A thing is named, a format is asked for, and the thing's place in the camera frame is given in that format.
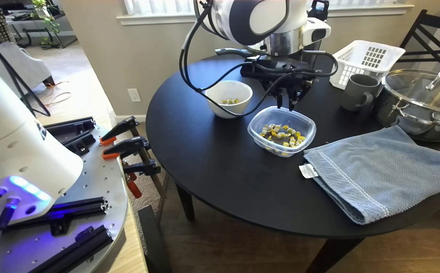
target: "table leg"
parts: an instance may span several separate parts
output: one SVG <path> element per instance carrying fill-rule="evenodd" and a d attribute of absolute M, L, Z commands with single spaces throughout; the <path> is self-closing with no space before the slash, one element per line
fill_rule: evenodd
<path fill-rule="evenodd" d="M 184 215 L 189 221 L 194 221 L 194 209 L 191 194 L 175 185 L 180 203 L 183 205 Z"/>
<path fill-rule="evenodd" d="M 323 273 L 335 265 L 344 255 L 354 249 L 363 238 L 326 239 L 319 252 L 312 259 L 306 273 Z"/>

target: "clear bowl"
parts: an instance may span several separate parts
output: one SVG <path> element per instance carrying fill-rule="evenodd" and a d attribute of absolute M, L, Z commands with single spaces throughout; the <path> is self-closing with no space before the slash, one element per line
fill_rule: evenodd
<path fill-rule="evenodd" d="M 294 130 L 300 132 L 304 136 L 304 139 L 294 147 L 285 147 L 272 141 L 268 141 L 260 136 L 263 126 L 268 126 L 268 124 L 286 124 L 292 127 Z M 247 130 L 259 147 L 268 150 L 269 153 L 275 156 L 291 158 L 292 154 L 301 151 L 312 142 L 315 136 L 315 123 L 306 115 L 301 115 L 295 110 L 288 110 L 286 107 L 269 106 L 257 112 L 250 120 Z"/>

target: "white dish rack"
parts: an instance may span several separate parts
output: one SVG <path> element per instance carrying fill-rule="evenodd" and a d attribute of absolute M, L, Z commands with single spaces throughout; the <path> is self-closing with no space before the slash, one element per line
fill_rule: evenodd
<path fill-rule="evenodd" d="M 329 82 L 335 88 L 344 89 L 351 74 L 368 74 L 382 79 L 403 53 L 404 50 L 400 47 L 354 39 L 333 53 L 338 60 L 338 71 L 329 77 Z"/>

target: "dish towel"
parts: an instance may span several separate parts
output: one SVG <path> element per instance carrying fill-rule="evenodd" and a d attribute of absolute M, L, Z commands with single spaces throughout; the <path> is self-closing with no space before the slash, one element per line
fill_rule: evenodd
<path fill-rule="evenodd" d="M 304 158 L 315 182 L 356 224 L 440 192 L 440 151 L 417 145 L 397 126 L 304 150 Z"/>

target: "plastic container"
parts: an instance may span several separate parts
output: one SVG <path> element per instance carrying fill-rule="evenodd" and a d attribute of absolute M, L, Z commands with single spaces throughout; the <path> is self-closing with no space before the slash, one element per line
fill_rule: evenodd
<path fill-rule="evenodd" d="M 221 80 L 212 88 L 206 89 L 204 95 L 230 112 L 242 114 L 251 98 L 251 88 L 242 82 Z M 207 106 L 219 118 L 235 118 L 235 115 L 224 112 L 210 101 L 207 101 Z"/>
<path fill-rule="evenodd" d="M 295 129 L 297 132 L 300 132 L 304 136 L 304 139 L 294 147 L 285 147 L 272 141 L 268 141 L 260 136 L 263 126 L 268 126 L 268 124 L 286 124 Z M 312 142 L 315 136 L 315 123 L 306 115 L 301 115 L 295 110 L 288 110 L 286 107 L 269 106 L 257 112 L 250 120 L 247 130 L 259 147 L 268 150 L 269 153 L 275 156 L 291 158 L 292 154 L 301 151 Z"/>
<path fill-rule="evenodd" d="M 338 71 L 329 77 L 332 86 L 344 89 L 351 74 L 368 74 L 380 80 L 404 53 L 400 47 L 354 39 L 333 53 Z"/>

